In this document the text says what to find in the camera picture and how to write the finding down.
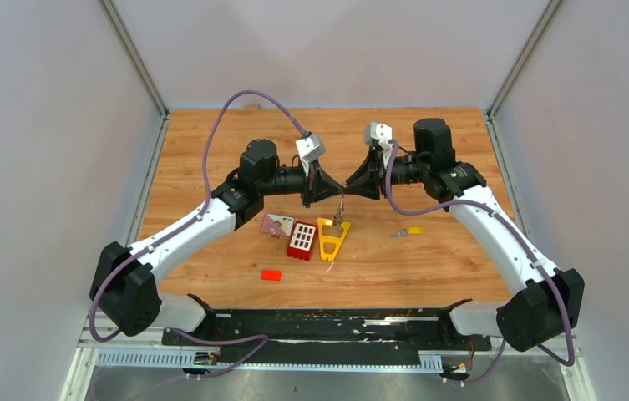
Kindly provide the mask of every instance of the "floor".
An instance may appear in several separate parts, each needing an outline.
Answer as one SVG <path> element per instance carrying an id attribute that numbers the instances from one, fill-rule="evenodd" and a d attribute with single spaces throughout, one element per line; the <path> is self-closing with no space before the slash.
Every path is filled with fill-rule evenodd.
<path id="1" fill-rule="evenodd" d="M 217 110 L 177 110 L 171 115 L 141 237 L 151 236 L 193 210 L 204 198 L 201 155 Z M 403 147 L 414 149 L 413 123 L 438 117 L 452 128 L 457 160 L 473 164 L 511 215 L 499 166 L 484 120 L 476 108 L 294 109 L 302 125 L 322 138 L 320 159 L 336 180 L 346 180 L 363 162 L 363 129 L 371 121 L 393 127 Z M 211 187 L 237 167 L 249 141 L 277 143 L 282 163 L 296 154 L 297 132 L 276 109 L 229 110 L 208 156 Z M 397 203 L 413 210 L 434 204 L 421 185 L 399 185 Z M 238 231 L 204 247 L 160 285 L 176 294 L 194 293 L 214 307 L 407 307 L 443 306 L 463 298 L 504 301 L 509 293 L 494 264 L 451 215 L 407 217 L 385 200 L 349 196 L 345 220 L 351 230 L 331 271 L 318 255 L 299 261 L 286 255 L 287 239 L 260 233 L 264 213 L 316 223 L 331 218 L 338 199 L 302 206 L 298 195 L 269 196 L 265 209 Z M 424 234 L 391 238 L 407 226 Z M 282 271 L 282 280 L 261 280 L 262 269 Z"/>

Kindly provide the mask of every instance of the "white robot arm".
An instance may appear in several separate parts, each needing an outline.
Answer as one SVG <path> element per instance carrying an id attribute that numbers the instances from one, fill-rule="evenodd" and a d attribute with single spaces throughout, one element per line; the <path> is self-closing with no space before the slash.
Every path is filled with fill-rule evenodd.
<path id="1" fill-rule="evenodd" d="M 475 201 L 487 205 L 491 213 L 479 207 L 455 204 L 449 212 L 472 233 L 501 272 L 513 298 L 507 302 L 458 302 L 447 310 L 457 334 L 504 337 L 520 350 L 532 348 L 563 331 L 557 305 L 545 278 L 535 269 L 516 236 L 503 226 L 498 216 L 509 217 L 500 209 L 491 189 L 479 172 L 468 163 L 454 158 L 449 127 L 440 119 L 420 120 L 415 124 L 415 152 L 395 159 L 391 184 L 421 182 L 425 192 L 443 203 L 451 200 Z M 380 199 L 385 194 L 383 172 L 388 167 L 392 148 L 392 129 L 371 123 L 365 130 L 369 146 L 367 159 L 346 181 L 346 187 L 329 177 L 318 163 L 322 142 L 315 135 L 297 141 L 300 160 L 297 166 L 279 166 L 276 146 L 269 140 L 254 140 L 241 156 L 240 166 L 222 185 L 211 192 L 207 212 L 202 219 L 186 227 L 156 248 L 154 241 L 168 236 L 200 212 L 203 205 L 154 236 L 122 247 L 112 243 L 101 254 L 94 277 L 93 291 L 115 266 L 130 255 L 147 248 L 133 266 L 109 287 L 99 302 L 100 308 L 127 335 L 135 335 L 148 326 L 177 327 L 193 331 L 203 320 L 208 305 L 195 296 L 177 297 L 157 292 L 156 286 L 187 257 L 203 246 L 248 222 L 263 208 L 265 195 L 298 193 L 302 204 L 334 195 L 361 195 Z M 561 289 L 568 315 L 574 327 L 579 313 L 584 282 L 571 269 L 561 272 L 513 226 L 516 235 L 534 252 Z"/>

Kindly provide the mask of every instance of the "white wall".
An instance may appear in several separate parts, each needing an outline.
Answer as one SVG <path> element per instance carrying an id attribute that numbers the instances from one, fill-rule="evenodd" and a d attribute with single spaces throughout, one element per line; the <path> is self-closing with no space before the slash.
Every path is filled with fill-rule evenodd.
<path id="1" fill-rule="evenodd" d="M 56 399 L 159 119 L 95 1 L 0 1 L 0 399 Z"/>
<path id="2" fill-rule="evenodd" d="M 626 401 L 629 2 L 565 2 L 499 123 L 531 236 L 586 280 L 578 333 L 597 397 Z"/>
<path id="3" fill-rule="evenodd" d="M 546 0 L 115 2 L 170 108 L 488 107 Z"/>

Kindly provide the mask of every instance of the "gray floor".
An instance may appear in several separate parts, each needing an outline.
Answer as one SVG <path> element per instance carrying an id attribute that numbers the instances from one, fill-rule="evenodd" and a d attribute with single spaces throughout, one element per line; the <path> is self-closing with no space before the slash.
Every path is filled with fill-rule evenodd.
<path id="1" fill-rule="evenodd" d="M 482 373 L 490 358 L 474 359 Z M 99 401 L 134 399 L 157 383 L 183 377 L 177 369 L 101 368 L 96 372 L 95 398 Z M 557 363 L 548 357 L 507 356 L 483 383 L 456 388 L 437 375 L 420 373 L 331 373 L 234 371 L 202 382 L 170 383 L 140 400 L 322 401 L 363 399 L 405 401 L 528 400 L 563 401 L 568 395 Z"/>

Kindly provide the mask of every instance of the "yellow connector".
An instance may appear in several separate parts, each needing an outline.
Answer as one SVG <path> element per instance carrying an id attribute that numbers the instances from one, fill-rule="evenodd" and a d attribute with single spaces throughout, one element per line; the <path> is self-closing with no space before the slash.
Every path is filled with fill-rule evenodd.
<path id="1" fill-rule="evenodd" d="M 408 228 L 408 234 L 411 235 L 419 235 L 424 233 L 424 228 L 423 227 L 409 227 Z"/>

